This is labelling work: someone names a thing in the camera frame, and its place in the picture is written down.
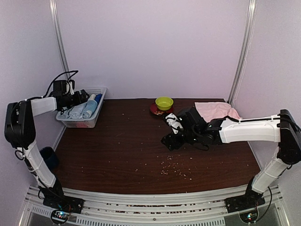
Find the dark blue mug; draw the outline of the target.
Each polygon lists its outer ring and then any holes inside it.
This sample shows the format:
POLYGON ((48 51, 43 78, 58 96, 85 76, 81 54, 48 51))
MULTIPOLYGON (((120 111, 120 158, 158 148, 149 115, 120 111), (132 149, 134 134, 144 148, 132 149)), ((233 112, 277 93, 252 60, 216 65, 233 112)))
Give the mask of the dark blue mug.
POLYGON ((54 170, 59 165, 59 159, 54 152, 53 148, 46 146, 40 150, 40 154, 50 170, 54 170))

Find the dark blue rolled towel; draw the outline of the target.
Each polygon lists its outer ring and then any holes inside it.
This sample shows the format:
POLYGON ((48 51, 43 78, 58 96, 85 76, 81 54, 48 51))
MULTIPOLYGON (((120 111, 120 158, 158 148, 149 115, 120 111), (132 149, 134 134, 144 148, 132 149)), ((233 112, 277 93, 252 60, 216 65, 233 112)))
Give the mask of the dark blue rolled towel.
POLYGON ((100 103, 102 96, 103 96, 102 94, 98 94, 95 96, 94 100, 97 102, 97 104, 100 103))

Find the white plastic basket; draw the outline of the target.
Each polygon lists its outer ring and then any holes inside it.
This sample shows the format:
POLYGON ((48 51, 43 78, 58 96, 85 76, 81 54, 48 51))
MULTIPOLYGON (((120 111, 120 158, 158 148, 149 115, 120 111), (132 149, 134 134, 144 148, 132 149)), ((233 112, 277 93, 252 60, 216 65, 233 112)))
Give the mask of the white plastic basket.
POLYGON ((83 104, 58 112, 56 120, 68 128, 94 128, 102 108, 106 87, 84 88, 89 94, 89 99, 83 104))

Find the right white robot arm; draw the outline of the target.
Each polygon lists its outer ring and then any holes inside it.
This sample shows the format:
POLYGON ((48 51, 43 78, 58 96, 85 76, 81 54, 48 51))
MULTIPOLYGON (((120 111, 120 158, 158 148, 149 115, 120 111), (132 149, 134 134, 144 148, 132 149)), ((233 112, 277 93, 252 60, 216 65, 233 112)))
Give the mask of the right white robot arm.
POLYGON ((180 114, 166 114, 164 121, 172 132, 161 139, 170 151, 184 144, 199 144, 201 150, 210 145, 240 141, 269 141, 277 143, 271 161, 248 183, 244 195, 225 199, 228 212, 236 212, 263 205, 263 193, 283 172, 301 160, 301 129, 286 109, 279 114, 257 119, 234 119, 225 116, 206 122, 195 107, 180 114))

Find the pink towel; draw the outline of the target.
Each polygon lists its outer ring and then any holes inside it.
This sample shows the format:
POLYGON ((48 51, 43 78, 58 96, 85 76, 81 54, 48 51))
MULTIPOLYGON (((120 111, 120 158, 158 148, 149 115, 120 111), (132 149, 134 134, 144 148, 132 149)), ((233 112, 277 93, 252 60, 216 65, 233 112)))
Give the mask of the pink towel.
POLYGON ((238 112, 225 102, 195 102, 195 108, 206 122, 226 116, 237 120, 241 118, 238 112))

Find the white rolled towel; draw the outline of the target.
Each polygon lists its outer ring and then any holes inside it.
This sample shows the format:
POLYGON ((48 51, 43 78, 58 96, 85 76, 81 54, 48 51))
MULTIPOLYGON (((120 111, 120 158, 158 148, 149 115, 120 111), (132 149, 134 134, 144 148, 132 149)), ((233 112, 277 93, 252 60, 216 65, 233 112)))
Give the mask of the white rolled towel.
POLYGON ((91 95, 90 95, 90 97, 89 97, 89 100, 94 100, 94 99, 95 99, 95 97, 96 97, 96 95, 95 95, 95 94, 91 94, 91 95))

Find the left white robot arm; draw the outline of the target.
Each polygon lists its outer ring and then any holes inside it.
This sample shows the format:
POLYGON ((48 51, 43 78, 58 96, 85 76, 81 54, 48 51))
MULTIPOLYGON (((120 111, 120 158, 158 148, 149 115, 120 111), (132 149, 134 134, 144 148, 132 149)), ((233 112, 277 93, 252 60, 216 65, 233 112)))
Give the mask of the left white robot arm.
POLYGON ((66 196, 57 177, 45 163, 36 143, 34 118, 53 111, 70 109, 87 102, 85 90, 73 91, 74 81, 61 83, 58 91, 8 104, 4 135, 15 149, 18 159, 25 162, 44 195, 43 204, 54 209, 81 213, 83 199, 66 196))

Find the red floral plate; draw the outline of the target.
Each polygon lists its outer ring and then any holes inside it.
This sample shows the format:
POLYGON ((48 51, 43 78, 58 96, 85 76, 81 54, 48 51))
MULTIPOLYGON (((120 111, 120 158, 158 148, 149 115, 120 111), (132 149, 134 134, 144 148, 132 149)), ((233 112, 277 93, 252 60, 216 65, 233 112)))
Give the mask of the red floral plate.
POLYGON ((155 103, 152 103, 150 105, 150 112, 156 116, 162 116, 164 114, 170 114, 170 113, 173 113, 174 112, 174 108, 171 107, 170 109, 166 110, 166 111, 163 111, 163 110, 160 110, 157 105, 155 103))

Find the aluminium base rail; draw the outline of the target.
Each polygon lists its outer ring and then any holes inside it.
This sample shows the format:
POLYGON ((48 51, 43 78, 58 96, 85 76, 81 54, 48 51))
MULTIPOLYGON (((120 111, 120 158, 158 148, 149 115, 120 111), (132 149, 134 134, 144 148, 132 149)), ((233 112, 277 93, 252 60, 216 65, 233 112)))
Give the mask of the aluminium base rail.
MULTIPOLYGON (((84 200, 82 212, 73 213, 63 226, 292 226, 278 186, 264 193, 266 203, 258 206, 260 221, 242 221, 243 210, 228 213, 224 199, 242 195, 246 186, 182 194, 107 194, 63 188, 66 195, 84 200)), ((17 226, 55 226, 52 209, 30 186, 17 226)))

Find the right aluminium frame post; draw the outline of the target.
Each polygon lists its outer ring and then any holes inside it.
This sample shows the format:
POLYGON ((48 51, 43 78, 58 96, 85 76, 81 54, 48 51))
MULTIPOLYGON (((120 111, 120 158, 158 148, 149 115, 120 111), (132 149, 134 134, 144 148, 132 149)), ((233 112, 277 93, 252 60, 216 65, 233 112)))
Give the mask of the right aluminium frame post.
POLYGON ((239 54, 238 64, 237 64, 234 80, 233 80, 229 98, 228 98, 228 103, 231 106, 235 105, 235 101, 238 97, 239 89, 240 89, 241 82, 243 79, 244 70, 245 70, 245 66, 246 66, 246 58, 247 58, 247 54, 248 54, 248 51, 249 51, 249 48, 250 48, 251 42, 252 42, 256 6, 257 6, 256 0, 249 0, 241 51, 239 54))

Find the light blue rolled towel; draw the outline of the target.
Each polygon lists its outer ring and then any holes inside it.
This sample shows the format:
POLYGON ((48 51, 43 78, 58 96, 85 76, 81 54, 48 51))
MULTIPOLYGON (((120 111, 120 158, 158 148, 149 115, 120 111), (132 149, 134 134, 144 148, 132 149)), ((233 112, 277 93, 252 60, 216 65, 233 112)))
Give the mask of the light blue rolled towel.
POLYGON ((63 108, 58 114, 58 119, 81 119, 82 112, 86 106, 86 103, 82 103, 80 105, 76 105, 67 109, 66 107, 63 108))

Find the blue polka dot towel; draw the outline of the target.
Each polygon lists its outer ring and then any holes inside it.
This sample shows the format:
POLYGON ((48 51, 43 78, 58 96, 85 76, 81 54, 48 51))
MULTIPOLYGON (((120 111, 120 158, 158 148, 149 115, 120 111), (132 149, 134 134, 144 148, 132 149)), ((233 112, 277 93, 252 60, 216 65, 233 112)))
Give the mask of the blue polka dot towel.
POLYGON ((82 112, 84 119, 89 119, 97 109, 98 103, 95 100, 88 100, 87 104, 82 112))

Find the green plastic bowl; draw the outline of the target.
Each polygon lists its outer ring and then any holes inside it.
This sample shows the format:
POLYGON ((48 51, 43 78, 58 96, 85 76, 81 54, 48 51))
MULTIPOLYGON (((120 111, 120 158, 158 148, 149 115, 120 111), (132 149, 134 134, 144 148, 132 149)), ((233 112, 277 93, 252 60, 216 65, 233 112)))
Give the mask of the green plastic bowl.
POLYGON ((174 100, 170 97, 158 97, 155 100, 155 104, 158 109, 167 111, 173 106, 174 100))

